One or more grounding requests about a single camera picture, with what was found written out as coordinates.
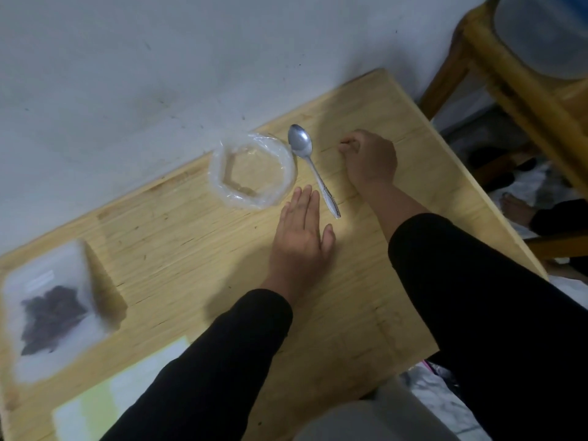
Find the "person's left hand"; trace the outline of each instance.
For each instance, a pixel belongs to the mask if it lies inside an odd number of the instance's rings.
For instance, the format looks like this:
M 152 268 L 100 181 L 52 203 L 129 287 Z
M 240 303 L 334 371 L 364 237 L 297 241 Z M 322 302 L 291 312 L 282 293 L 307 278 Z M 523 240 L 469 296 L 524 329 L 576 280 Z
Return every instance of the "person's left hand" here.
M 333 254 L 333 226 L 328 224 L 320 238 L 319 202 L 319 192 L 313 192 L 312 186 L 297 187 L 277 225 L 269 274 L 261 288 L 280 294 L 290 304 L 320 280 Z

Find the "dried dark food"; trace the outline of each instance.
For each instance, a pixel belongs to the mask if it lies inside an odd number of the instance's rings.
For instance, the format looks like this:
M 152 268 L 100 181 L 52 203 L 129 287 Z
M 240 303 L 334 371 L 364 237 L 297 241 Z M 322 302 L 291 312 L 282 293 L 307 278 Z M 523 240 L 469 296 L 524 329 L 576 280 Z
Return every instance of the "dried dark food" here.
M 75 289 L 55 286 L 44 296 L 23 300 L 26 325 L 21 340 L 25 342 L 21 355 L 33 355 L 44 349 L 53 352 L 68 334 L 88 313 L 79 303 Z

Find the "paper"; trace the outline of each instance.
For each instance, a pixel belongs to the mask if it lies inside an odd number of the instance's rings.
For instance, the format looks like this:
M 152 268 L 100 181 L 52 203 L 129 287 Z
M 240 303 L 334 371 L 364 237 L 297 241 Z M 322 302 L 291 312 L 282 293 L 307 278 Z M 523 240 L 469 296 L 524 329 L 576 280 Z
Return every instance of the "paper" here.
M 145 357 L 52 412 L 60 441 L 99 441 L 157 374 L 189 346 L 187 337 Z

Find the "white wall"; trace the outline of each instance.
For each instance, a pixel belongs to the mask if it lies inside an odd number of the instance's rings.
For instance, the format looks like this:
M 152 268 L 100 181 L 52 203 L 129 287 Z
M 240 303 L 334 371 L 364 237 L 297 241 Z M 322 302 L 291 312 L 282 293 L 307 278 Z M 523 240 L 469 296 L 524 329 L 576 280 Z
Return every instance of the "white wall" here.
M 0 253 L 375 67 L 419 97 L 483 0 L 3 0 Z

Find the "hand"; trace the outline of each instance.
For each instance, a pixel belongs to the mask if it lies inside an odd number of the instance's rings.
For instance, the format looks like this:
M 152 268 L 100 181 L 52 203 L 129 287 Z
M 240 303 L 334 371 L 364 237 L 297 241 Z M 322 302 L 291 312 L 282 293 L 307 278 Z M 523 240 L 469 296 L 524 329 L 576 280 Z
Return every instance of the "hand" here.
M 349 180 L 362 196 L 374 183 L 392 185 L 398 160 L 391 141 L 356 130 L 342 137 L 339 151 L 345 157 Z
M 283 296 L 290 304 L 327 271 L 335 236 L 328 224 L 319 230 L 319 192 L 311 186 L 294 189 L 292 200 L 282 209 L 269 256 L 269 274 L 261 288 Z

